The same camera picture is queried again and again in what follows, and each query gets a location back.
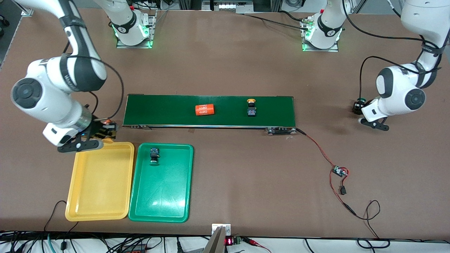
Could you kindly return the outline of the yellow plastic tray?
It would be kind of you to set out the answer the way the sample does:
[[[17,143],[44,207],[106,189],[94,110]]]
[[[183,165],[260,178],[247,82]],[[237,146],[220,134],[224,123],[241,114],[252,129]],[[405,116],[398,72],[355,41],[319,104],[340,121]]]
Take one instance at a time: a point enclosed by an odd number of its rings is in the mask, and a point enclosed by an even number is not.
[[[119,220],[128,215],[134,145],[104,144],[75,155],[65,217],[71,222]]]

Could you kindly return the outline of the green plastic tray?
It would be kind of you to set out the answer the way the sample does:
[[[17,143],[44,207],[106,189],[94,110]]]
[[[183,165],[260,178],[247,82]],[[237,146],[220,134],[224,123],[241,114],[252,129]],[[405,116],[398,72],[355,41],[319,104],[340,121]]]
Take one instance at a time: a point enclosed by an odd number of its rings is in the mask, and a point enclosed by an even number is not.
[[[150,149],[160,151],[150,165]],[[189,216],[194,149],[190,144],[142,143],[137,151],[128,217],[135,222],[184,223]]]

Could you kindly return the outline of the green conveyor belt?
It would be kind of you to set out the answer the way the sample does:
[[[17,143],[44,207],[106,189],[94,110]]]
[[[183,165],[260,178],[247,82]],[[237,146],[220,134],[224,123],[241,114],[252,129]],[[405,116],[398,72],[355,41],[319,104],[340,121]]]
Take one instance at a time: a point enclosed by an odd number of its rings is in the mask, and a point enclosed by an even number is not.
[[[247,115],[255,99],[257,114]],[[196,116],[195,106],[214,104],[215,114]],[[270,136],[296,132],[294,98],[290,96],[127,96],[125,128],[263,129]]]

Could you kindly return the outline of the red black power lead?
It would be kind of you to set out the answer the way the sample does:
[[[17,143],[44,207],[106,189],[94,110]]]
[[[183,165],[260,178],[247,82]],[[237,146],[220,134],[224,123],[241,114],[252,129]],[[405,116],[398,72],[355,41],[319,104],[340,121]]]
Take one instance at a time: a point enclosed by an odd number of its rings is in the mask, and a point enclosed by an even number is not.
[[[341,203],[341,205],[343,205],[343,207],[346,208],[347,211],[349,211],[352,215],[357,216],[356,213],[352,210],[352,208],[342,201],[342,199],[340,198],[339,194],[334,189],[333,183],[332,183],[332,174],[333,174],[333,172],[330,171],[329,172],[329,176],[328,176],[328,182],[329,182],[329,186],[331,188],[331,191],[333,192],[335,197],[338,199],[338,201]]]

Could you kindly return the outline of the aluminium corner profile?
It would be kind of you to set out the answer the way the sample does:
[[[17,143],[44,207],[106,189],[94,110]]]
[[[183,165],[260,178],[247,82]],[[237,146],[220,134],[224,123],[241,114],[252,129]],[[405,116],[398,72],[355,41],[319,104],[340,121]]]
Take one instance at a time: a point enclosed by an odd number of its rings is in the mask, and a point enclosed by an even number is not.
[[[16,5],[21,9],[21,16],[30,17],[33,15],[34,10],[24,4],[24,0],[16,0]]]

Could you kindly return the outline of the silver mounting plate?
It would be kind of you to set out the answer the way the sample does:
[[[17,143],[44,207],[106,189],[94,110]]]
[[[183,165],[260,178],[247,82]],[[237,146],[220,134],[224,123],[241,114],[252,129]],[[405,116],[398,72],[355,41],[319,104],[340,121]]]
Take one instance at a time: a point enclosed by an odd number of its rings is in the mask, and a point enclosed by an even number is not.
[[[213,223],[211,234],[214,234],[215,230],[220,227],[223,227],[225,229],[226,236],[231,236],[231,224],[223,224],[223,223]]]

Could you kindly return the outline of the grey metal bar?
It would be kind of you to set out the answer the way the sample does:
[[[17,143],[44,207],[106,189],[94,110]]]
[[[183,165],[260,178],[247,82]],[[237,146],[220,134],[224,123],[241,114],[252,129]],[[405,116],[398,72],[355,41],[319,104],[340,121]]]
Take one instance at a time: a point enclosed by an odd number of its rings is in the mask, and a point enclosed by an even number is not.
[[[223,227],[217,228],[202,253],[225,253],[225,238],[225,229]]]

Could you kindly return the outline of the red clip lead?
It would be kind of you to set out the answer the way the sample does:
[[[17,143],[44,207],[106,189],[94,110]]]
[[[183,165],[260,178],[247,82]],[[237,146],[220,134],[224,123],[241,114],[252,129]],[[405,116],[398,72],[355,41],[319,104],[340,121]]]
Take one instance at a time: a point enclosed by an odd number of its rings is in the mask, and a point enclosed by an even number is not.
[[[272,253],[268,248],[262,246],[260,243],[257,243],[255,240],[252,240],[252,239],[250,239],[248,237],[241,236],[241,240],[243,242],[251,245],[251,246],[255,246],[255,247],[258,247],[258,248],[263,248],[263,249],[267,250],[269,253]]]

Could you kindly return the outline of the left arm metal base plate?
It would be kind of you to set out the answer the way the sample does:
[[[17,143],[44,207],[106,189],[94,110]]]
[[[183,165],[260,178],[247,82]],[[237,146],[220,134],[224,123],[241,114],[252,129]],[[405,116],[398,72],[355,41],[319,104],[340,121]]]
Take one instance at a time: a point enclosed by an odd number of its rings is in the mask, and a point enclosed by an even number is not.
[[[339,29],[336,33],[332,31],[333,36],[326,37],[319,34],[321,30],[315,28],[315,21],[314,16],[309,16],[300,22],[301,27],[306,28],[305,31],[302,31],[302,50],[310,52],[338,52],[339,35],[342,29]]]

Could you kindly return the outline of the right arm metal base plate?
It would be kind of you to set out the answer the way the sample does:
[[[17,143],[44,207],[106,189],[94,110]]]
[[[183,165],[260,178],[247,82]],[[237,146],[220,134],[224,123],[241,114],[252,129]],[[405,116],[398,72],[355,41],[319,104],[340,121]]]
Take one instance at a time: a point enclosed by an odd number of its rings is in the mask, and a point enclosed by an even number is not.
[[[117,37],[116,48],[152,48],[159,11],[145,13],[134,9],[132,12],[136,16],[136,22],[128,33],[120,33],[112,26]]]

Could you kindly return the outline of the aluminium frame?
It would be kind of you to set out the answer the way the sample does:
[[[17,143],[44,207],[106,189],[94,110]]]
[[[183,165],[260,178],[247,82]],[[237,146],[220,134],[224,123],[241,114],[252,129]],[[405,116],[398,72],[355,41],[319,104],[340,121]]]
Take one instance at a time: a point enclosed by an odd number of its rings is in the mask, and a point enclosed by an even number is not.
[[[254,13],[254,12],[278,12],[281,10],[283,0],[175,0],[181,10],[215,10],[214,1],[252,1],[244,11],[230,11],[234,13]]]

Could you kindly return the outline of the white device in frame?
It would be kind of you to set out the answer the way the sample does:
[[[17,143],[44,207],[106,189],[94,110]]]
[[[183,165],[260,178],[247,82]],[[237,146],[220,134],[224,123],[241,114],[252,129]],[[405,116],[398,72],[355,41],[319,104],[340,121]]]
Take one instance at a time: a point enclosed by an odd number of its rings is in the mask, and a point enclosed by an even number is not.
[[[215,10],[219,11],[244,11],[252,1],[214,1]]]

